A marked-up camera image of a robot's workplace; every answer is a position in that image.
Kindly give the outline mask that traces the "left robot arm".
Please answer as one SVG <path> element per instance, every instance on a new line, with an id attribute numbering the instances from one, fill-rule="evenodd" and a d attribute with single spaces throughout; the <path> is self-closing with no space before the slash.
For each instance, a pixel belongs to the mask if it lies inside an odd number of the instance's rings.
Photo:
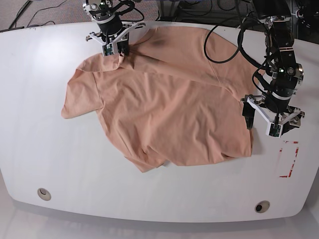
<path id="1" fill-rule="evenodd" d="M 267 122 L 266 135 L 281 137 L 284 133 L 301 126 L 305 113 L 301 109 L 289 106 L 291 97 L 296 93 L 304 79 L 301 64 L 296 62 L 293 50 L 294 36 L 290 30 L 291 12 L 284 0 L 254 0 L 257 23 L 265 27 L 265 61 L 259 64 L 243 48 L 241 54 L 257 70 L 252 78 L 260 85 L 260 95 L 246 95 L 242 115 L 246 126 L 251 129 L 255 112 Z"/>

